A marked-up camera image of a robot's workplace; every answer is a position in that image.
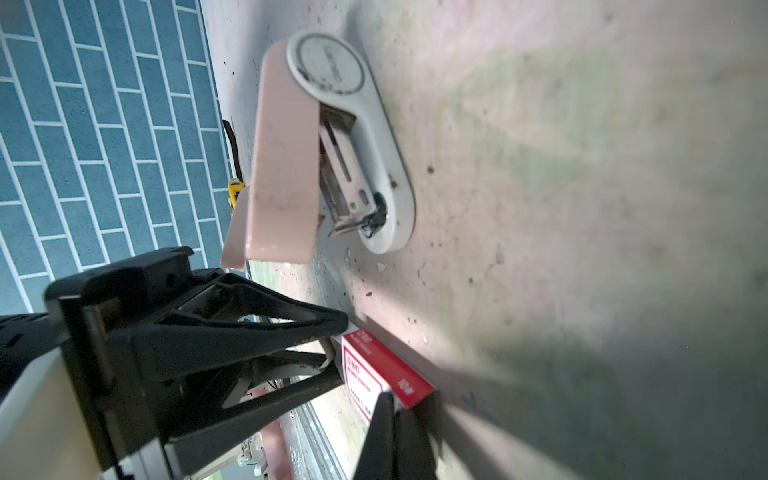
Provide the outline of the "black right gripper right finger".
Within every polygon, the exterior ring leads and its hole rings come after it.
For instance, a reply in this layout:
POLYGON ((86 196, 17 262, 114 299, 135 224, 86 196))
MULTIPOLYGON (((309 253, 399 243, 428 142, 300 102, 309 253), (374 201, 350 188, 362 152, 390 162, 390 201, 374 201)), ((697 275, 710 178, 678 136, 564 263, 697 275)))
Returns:
POLYGON ((402 409, 394 418, 394 478, 436 480, 436 463, 427 431, 412 410, 402 409))

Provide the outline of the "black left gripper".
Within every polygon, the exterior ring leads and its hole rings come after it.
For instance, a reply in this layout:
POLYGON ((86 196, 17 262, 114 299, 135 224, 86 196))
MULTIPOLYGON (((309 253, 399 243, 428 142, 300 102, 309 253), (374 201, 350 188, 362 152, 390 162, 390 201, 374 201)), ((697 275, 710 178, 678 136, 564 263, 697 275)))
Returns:
POLYGON ((109 473, 190 477, 343 384, 326 355, 282 350, 343 333, 345 312, 220 269, 193 269, 191 255, 187 247, 163 248, 46 290, 97 459, 109 473), (302 379, 244 398, 250 384, 295 376, 302 379))

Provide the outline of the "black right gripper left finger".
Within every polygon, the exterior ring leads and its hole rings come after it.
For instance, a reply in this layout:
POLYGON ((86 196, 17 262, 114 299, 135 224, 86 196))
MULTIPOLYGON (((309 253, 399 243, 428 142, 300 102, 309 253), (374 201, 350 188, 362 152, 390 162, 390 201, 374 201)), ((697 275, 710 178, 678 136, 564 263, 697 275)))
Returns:
POLYGON ((394 414, 392 394, 382 392, 375 404, 354 480, 394 478, 394 414))

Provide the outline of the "red staple box sleeve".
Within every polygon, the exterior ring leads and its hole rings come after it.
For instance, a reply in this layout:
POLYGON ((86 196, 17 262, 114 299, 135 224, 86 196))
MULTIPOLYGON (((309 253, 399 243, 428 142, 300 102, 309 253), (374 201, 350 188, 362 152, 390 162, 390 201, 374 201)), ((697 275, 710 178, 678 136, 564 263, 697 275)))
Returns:
POLYGON ((435 392, 429 381, 365 329, 341 337, 341 363, 347 393, 367 424, 382 393, 393 396, 398 411, 413 409, 435 392))

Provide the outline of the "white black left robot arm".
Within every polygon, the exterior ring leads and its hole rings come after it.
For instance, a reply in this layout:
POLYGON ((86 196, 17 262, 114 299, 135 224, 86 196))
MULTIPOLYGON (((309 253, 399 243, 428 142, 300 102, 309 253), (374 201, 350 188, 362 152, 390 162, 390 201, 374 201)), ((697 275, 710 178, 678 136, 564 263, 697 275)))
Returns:
POLYGON ((338 387, 304 345, 346 313, 167 247, 52 282, 1 320, 5 479, 188 479, 338 387))

